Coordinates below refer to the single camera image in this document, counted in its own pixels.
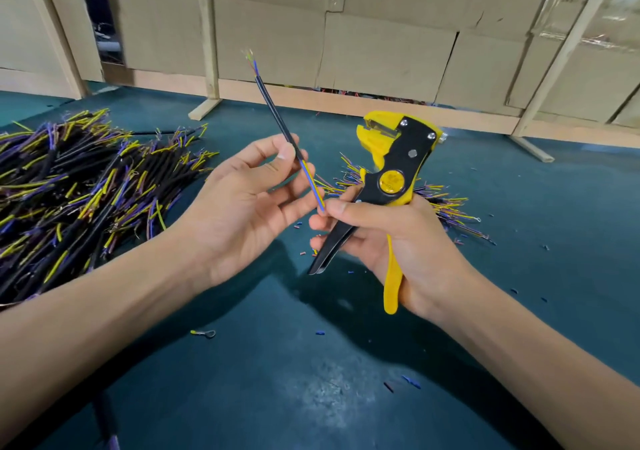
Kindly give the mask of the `cardboard panel with tape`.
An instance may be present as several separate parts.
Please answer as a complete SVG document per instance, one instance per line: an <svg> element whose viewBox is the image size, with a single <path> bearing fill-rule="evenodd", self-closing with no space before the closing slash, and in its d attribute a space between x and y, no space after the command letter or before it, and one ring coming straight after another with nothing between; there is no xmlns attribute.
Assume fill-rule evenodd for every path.
<svg viewBox="0 0 640 450"><path fill-rule="evenodd" d="M525 108L587 0L545 0L508 94ZM604 123L640 83L640 0L604 0L541 111Z"/></svg>

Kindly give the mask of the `plain wooden post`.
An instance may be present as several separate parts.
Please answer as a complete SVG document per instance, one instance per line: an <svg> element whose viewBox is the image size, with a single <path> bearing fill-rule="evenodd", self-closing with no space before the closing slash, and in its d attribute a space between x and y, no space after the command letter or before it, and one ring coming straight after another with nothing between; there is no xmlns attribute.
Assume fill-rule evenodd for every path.
<svg viewBox="0 0 640 450"><path fill-rule="evenodd" d="M60 17L52 0L33 0L38 11L52 50L68 87L70 98L82 99L89 95L73 57Z"/></svg>

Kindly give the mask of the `person's right forearm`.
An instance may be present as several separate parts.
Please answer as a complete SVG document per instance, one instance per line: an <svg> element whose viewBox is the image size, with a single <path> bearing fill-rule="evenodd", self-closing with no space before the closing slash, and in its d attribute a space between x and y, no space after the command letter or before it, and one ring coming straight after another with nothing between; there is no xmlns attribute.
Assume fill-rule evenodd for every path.
<svg viewBox="0 0 640 450"><path fill-rule="evenodd" d="M431 319L565 450L640 450L640 387L472 267L432 294Z"/></svg>

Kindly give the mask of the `long wooden base rail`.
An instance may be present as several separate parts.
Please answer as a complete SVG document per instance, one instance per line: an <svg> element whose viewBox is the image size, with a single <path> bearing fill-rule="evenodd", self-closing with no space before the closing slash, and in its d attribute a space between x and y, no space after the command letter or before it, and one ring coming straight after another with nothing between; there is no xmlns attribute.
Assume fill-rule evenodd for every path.
<svg viewBox="0 0 640 450"><path fill-rule="evenodd" d="M203 76L142 71L110 63L102 63L102 70L105 80L111 84L200 97L207 95ZM517 117L508 115L413 105L276 85L268 85L267 89L277 107L313 112L363 117L371 111L383 110L410 114L444 128L503 135L510 135L518 122ZM527 126L524 137L640 150L639 130L612 125L583 126L534 120Z"/></svg>

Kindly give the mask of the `yellow black wire stripper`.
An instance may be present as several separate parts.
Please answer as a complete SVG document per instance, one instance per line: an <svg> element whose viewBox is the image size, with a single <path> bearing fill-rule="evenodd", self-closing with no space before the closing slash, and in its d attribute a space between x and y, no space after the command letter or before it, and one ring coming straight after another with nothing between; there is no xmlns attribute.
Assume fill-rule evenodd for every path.
<svg viewBox="0 0 640 450"><path fill-rule="evenodd" d="M364 149L371 153L378 170L360 172L363 188L352 202L378 206L410 203L420 169L436 143L446 135L427 121L400 113L370 112L364 116L364 121L364 125L357 127L356 136ZM308 275L323 273L355 231L355 226L338 221L327 235ZM387 314L395 314L403 272L394 255L390 235L387 235L387 243L388 267L383 288L383 307Z"/></svg>

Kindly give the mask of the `person's left forearm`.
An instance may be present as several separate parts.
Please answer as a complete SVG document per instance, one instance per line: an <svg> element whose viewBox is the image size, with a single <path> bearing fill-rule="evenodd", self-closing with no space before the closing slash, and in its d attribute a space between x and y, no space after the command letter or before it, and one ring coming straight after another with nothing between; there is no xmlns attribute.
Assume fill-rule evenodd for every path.
<svg viewBox="0 0 640 450"><path fill-rule="evenodd" d="M211 285L220 243L172 227L0 314L0 448Z"/></svg>

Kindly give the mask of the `scattered insulation scraps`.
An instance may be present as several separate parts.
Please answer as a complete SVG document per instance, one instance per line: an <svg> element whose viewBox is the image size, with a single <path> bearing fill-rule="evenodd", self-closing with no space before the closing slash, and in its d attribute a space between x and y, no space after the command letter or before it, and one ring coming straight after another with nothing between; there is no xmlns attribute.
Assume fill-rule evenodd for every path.
<svg viewBox="0 0 640 450"><path fill-rule="evenodd" d="M531 274L516 267L523 255L536 249L532 229L540 216L525 207L524 190L506 179L455 182L454 196L469 195L468 211L482 219L471 221L495 238L496 245L469 234L453 242L454 229L445 234L455 254L468 257L473 266L500 291L540 316L555 328L554 300L534 286ZM285 282L293 314L284 330L289 367L297 368L297 384L315 384L327 394L348 390L365 400L374 394L397 394L409 389L441 387L470 398L475 393L505 393L500 383L441 328L400 307L388 315L382 307L382 285L364 264L338 255L323 275L305 275L312 249L309 228L287 228L282 236L290 276Z"/></svg>

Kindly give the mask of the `large cardboard sheet panel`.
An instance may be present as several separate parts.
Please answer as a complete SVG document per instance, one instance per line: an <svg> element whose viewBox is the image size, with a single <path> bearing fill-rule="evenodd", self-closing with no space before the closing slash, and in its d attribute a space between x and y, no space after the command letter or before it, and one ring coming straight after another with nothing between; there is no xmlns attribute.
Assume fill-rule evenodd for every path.
<svg viewBox="0 0 640 450"><path fill-rule="evenodd" d="M492 114L543 0L212 0L223 81L348 90ZM199 0L109 0L133 72L202 77Z"/></svg>

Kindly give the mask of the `person's right hand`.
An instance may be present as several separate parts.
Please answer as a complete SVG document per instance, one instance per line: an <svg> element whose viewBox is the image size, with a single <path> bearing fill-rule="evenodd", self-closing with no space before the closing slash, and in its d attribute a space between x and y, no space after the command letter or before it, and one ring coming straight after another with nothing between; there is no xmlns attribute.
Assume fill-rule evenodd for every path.
<svg viewBox="0 0 640 450"><path fill-rule="evenodd" d="M351 187L338 200L351 203L357 192L357 187ZM387 235L390 235L404 275L399 302L413 314L445 328L454 308L480 276L447 236L428 201L414 197L403 206L408 220L405 229L356 227L342 249L384 282L388 267ZM311 229L325 232L337 222L326 210L309 219Z"/></svg>

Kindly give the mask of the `narrow cardboard panel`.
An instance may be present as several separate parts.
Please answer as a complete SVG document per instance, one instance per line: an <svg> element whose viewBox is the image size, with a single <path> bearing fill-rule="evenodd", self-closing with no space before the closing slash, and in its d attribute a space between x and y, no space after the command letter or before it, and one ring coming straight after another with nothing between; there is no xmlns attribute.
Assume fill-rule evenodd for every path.
<svg viewBox="0 0 640 450"><path fill-rule="evenodd" d="M104 75L86 0L52 0L82 79L103 82Z"/></svg>

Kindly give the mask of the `person's left hand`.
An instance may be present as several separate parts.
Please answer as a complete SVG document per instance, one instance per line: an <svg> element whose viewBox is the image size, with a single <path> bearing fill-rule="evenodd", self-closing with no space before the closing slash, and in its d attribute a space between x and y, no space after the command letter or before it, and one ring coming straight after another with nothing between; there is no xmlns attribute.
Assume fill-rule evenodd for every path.
<svg viewBox="0 0 640 450"><path fill-rule="evenodd" d="M266 193L279 187L306 188L300 170L284 181L247 181L239 174L216 180L216 168L168 232L180 273L196 293L220 285L256 260L284 231L265 220Z"/></svg>

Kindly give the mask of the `wooden post with foot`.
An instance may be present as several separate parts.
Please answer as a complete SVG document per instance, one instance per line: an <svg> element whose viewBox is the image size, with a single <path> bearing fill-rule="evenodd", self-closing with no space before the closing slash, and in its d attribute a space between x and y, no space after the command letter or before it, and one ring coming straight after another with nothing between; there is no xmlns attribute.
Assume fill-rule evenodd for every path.
<svg viewBox="0 0 640 450"><path fill-rule="evenodd" d="M214 0L198 0L198 6L204 52L206 99L188 114L193 121L201 121L221 102Z"/></svg>
<svg viewBox="0 0 640 450"><path fill-rule="evenodd" d="M548 94L552 90L556 81L562 74L567 62L580 44L584 33L591 20L596 15L604 0L587 0L578 14L574 24L565 36L564 42L556 52L548 69L537 86L532 99L529 101L524 113L520 116L515 129L509 135L509 139L527 151L530 155L543 163L552 163L554 158L545 151L532 144L524 138L524 133L534 117L539 112L540 107L545 102Z"/></svg>

